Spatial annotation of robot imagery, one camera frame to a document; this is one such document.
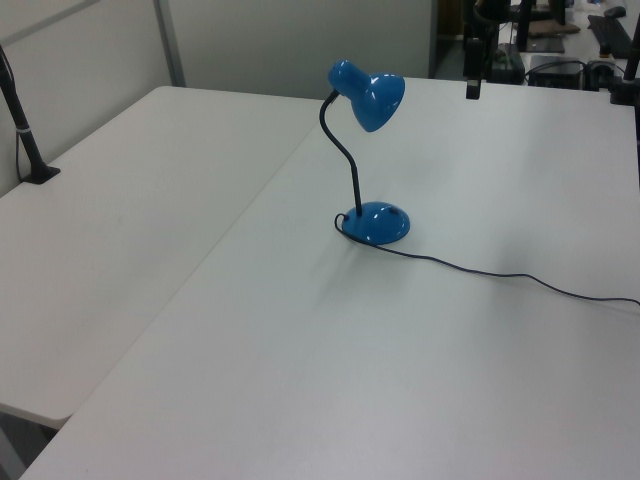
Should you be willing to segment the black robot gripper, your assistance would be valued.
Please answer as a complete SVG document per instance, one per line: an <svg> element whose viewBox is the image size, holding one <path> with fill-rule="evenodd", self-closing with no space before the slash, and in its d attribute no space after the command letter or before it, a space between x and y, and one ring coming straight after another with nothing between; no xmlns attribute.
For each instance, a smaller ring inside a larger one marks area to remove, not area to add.
<svg viewBox="0 0 640 480"><path fill-rule="evenodd" d="M484 64L484 41L470 38L465 45L465 76L481 77ZM479 99L482 80L468 78L466 81L466 99Z"/></svg>

